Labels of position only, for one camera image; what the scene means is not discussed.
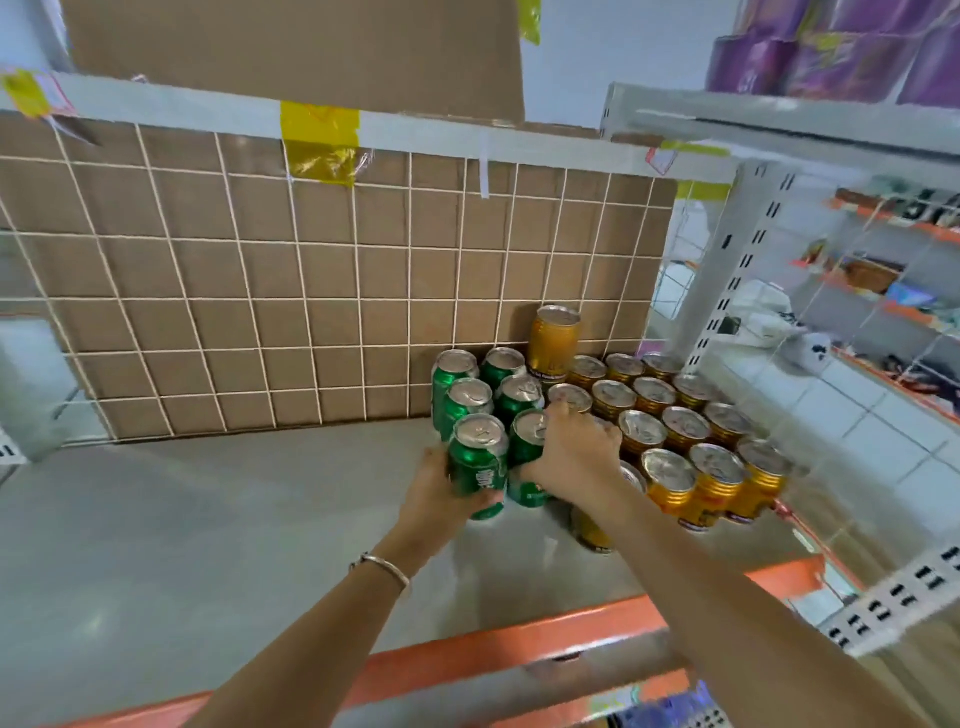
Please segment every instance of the can lid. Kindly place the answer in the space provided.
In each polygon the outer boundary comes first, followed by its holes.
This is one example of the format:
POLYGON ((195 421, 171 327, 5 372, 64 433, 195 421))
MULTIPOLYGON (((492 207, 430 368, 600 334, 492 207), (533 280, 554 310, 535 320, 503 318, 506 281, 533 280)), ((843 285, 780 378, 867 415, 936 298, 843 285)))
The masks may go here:
POLYGON ((673 386, 695 400, 716 400, 720 396, 717 388, 700 375, 679 375, 673 378, 673 386))
POLYGON ((712 401, 704 407, 704 416, 712 423, 734 435, 749 435, 754 431, 750 420, 740 414, 732 404, 712 401))
POLYGON ((537 309, 537 318, 555 327, 575 327, 580 323, 580 314, 564 305, 542 305, 537 309))
POLYGON ((636 404, 634 390, 612 379, 601 379, 593 385, 593 398, 609 407, 624 409, 636 404))
POLYGON ((489 449, 503 442, 507 431, 493 415, 477 414, 457 420, 453 435, 468 448, 489 449))
POLYGON ((546 396, 551 402, 565 401, 574 412, 588 412, 593 406, 590 392, 576 384, 554 384, 546 396))
POLYGON ((446 395, 464 407, 479 407, 493 399, 493 390, 487 382, 468 376, 453 382, 446 395))
POLYGON ((690 448, 690 461, 698 471, 724 485, 739 485, 747 477, 740 458, 719 445, 694 445, 690 448))
POLYGON ((620 473, 627 479, 627 482, 629 482, 641 493, 647 492, 647 479, 643 477, 643 475, 640 474, 640 471, 630 463, 625 463, 623 460, 621 460, 620 473))
POLYGON ((437 368, 452 375, 469 372, 476 365, 477 357, 463 349, 447 349, 437 357, 437 368))
POLYGON ((668 449, 648 449, 640 455, 650 479, 671 493, 692 491, 697 474, 686 458, 668 449))
POLYGON ((634 379, 634 391, 645 400, 657 404, 669 406, 677 401, 677 391, 665 381, 653 376, 639 376, 634 379))
POLYGON ((643 362, 628 353, 612 353, 607 357, 607 366, 623 376, 643 374, 643 362))
POLYGON ((663 423, 674 432, 691 440, 706 440, 710 435, 709 423, 686 407, 667 407, 663 410, 663 423))
POLYGON ((587 379, 602 379, 607 373, 607 367, 600 359, 580 353, 570 362, 570 371, 587 379))
POLYGON ((543 397, 543 388, 536 379, 524 373, 505 378, 500 382, 496 394, 516 401, 537 401, 543 397))
POLYGON ((511 349, 510 347, 497 347, 496 349, 491 349, 487 352, 487 357, 484 359, 485 362, 489 363, 491 366, 496 367, 497 369, 522 369, 523 365, 526 363, 526 359, 523 358, 523 354, 518 352, 516 349, 511 349))
POLYGON ((665 353, 660 352, 646 353, 640 358, 640 361, 651 369, 669 375, 679 374, 680 370, 684 367, 684 363, 676 356, 667 356, 665 353))
POLYGON ((793 463, 766 440, 744 440, 736 446, 736 454, 770 475, 788 475, 793 470, 793 463))
POLYGON ((653 415, 646 412, 640 412, 636 409, 628 409, 621 412, 617 420, 620 425, 620 431, 624 437, 640 443, 641 445, 658 446, 666 440, 666 427, 653 415))
POLYGON ((516 436, 525 443, 541 448, 546 439, 546 413, 541 409, 528 409, 516 416, 513 424, 516 436))

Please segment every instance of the silver bracelet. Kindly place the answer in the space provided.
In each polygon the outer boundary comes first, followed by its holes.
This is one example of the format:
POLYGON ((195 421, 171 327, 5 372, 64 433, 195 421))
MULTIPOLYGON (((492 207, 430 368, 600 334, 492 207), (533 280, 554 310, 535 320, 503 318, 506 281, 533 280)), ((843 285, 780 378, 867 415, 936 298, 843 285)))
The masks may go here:
POLYGON ((396 580, 400 582, 401 594, 403 594, 403 592, 406 592, 408 589, 410 589, 410 579, 407 578, 406 574, 404 574, 403 571, 398 569, 396 566, 391 564, 386 559, 381 559, 379 556, 374 556, 369 551, 367 551, 366 553, 360 554, 360 558, 357 559, 352 564, 350 564, 350 570, 353 571, 358 566, 363 564, 365 561, 369 561, 372 564, 377 564, 381 569, 386 569, 391 574, 393 574, 396 577, 396 580))

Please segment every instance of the white wall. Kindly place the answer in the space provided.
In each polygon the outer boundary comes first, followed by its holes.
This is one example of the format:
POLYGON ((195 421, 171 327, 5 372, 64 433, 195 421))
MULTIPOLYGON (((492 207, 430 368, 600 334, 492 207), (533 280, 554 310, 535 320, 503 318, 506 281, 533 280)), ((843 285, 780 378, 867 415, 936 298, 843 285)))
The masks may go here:
POLYGON ((540 46, 521 43, 527 120, 597 127, 614 81, 699 90, 738 0, 543 0, 540 46))

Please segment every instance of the green can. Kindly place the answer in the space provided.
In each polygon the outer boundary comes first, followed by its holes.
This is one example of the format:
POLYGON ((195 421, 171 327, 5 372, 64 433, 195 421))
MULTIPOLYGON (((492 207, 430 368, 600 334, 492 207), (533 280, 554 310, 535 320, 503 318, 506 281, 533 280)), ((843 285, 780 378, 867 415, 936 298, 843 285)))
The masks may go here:
POLYGON ((453 426, 467 415, 493 412, 493 390, 480 379, 468 376, 457 379, 444 395, 444 415, 440 422, 440 438, 449 442, 453 437, 453 426))
POLYGON ((516 349, 496 347, 487 352, 480 365, 480 378, 496 391, 500 382, 508 376, 526 374, 526 359, 516 349))
POLYGON ((528 409, 543 409, 543 388, 530 375, 508 376, 500 382, 493 398, 493 414, 510 429, 514 418, 528 409))
POLYGON ((520 466, 532 463, 543 455, 546 442, 546 413, 539 409, 528 409, 516 416, 510 428, 510 452, 507 463, 510 474, 507 480, 507 495, 510 500, 524 508, 540 508, 550 499, 537 483, 520 477, 520 466))
POLYGON ((440 432, 444 421, 444 396, 457 379, 465 376, 480 376, 476 357, 462 349, 448 349, 434 362, 430 380, 433 384, 430 412, 433 416, 433 428, 440 432))
MULTIPOLYGON (((453 427, 447 451, 447 469, 460 496, 481 488, 507 489, 507 431, 493 415, 467 415, 453 427)), ((503 503, 477 511, 471 518, 485 521, 503 510, 503 503)))

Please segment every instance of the gold can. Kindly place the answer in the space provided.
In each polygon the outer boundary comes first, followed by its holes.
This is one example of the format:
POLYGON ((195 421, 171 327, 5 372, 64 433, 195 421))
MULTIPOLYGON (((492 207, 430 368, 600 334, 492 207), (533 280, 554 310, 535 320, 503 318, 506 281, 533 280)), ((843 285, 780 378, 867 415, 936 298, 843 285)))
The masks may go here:
POLYGON ((665 381, 652 376, 640 376, 634 381, 636 408, 659 417, 663 410, 677 403, 677 390, 665 381))
POLYGON ((682 455, 668 449, 648 449, 640 456, 647 478, 647 496, 668 516, 679 516, 697 483, 697 472, 682 455))
POLYGON ((607 365, 600 359, 594 359, 586 354, 577 354, 570 362, 570 373, 566 376, 567 384, 575 384, 588 392, 598 381, 607 376, 607 365))
POLYGON ((634 390, 611 379, 601 379, 593 385, 590 393, 593 395, 593 414, 615 425, 620 413, 633 409, 636 404, 634 390))
POLYGON ((616 423, 623 433, 621 450, 625 451, 625 460, 633 462, 650 448, 662 448, 666 440, 666 427, 653 415, 628 409, 621 412, 616 423))
POLYGON ((578 412, 582 415, 587 414, 593 408, 593 397, 590 396, 590 392, 575 384, 554 384, 547 390, 546 398, 551 404, 555 401, 565 401, 570 405, 571 412, 578 412))
MULTIPOLYGON (((647 481, 630 463, 625 463, 621 460, 620 472, 623 474, 623 477, 641 493, 647 492, 647 481)), ((574 538, 591 551, 596 551, 597 553, 611 553, 613 551, 613 543, 610 540, 610 536, 608 536, 590 516, 576 506, 573 506, 570 510, 570 530, 573 532, 574 538)))
POLYGON ((710 424, 692 409, 667 407, 663 410, 666 425, 666 448, 686 455, 690 448, 707 441, 710 424))
POLYGON ((655 376, 663 381, 673 381, 673 377, 680 373, 684 363, 676 356, 667 356, 665 353, 650 352, 644 354, 640 361, 643 362, 644 374, 655 376))
POLYGON ((747 471, 736 455, 719 445, 694 445, 690 462, 697 471, 693 497, 680 512, 680 525, 702 533, 727 515, 747 479, 747 471))
POLYGON ((793 463, 766 440, 741 440, 736 454, 747 468, 747 482, 727 507, 727 520, 753 523, 773 507, 793 463))
POLYGON ((530 329, 527 368, 544 385, 563 381, 577 352, 580 314, 561 305, 541 306, 530 329))
POLYGON ((732 404, 712 401, 704 407, 704 417, 710 423, 713 436, 710 438, 727 449, 733 449, 744 437, 754 434, 750 420, 740 414, 732 404))
POLYGON ((680 404, 699 412, 708 402, 720 399, 717 388, 700 375, 676 375, 673 388, 677 390, 680 404))
POLYGON ((607 379, 633 384, 634 379, 643 376, 643 362, 626 353, 612 353, 607 357, 607 379))

